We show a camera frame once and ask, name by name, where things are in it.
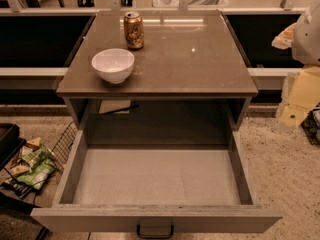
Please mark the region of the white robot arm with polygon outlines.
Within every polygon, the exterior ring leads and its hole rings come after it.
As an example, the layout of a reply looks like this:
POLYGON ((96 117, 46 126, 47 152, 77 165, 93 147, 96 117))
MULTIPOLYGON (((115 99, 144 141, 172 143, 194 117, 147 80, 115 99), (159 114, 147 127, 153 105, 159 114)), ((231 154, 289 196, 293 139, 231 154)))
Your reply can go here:
POLYGON ((278 114, 285 127, 297 127, 320 103, 320 0, 313 0, 297 22, 276 36, 271 45, 290 48, 293 59, 304 65, 278 114))

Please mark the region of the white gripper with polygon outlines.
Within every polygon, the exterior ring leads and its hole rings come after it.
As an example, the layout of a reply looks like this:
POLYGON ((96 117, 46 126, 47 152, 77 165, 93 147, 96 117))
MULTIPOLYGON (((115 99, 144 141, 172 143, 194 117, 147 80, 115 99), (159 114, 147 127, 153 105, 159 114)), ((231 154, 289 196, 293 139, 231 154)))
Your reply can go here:
MULTIPOLYGON (((272 41, 277 49, 292 47, 296 24, 286 27, 272 41)), ((308 112, 320 102, 320 67, 305 66, 295 77, 289 94, 289 105, 280 112, 279 121, 288 128, 298 127, 306 119, 308 112)))

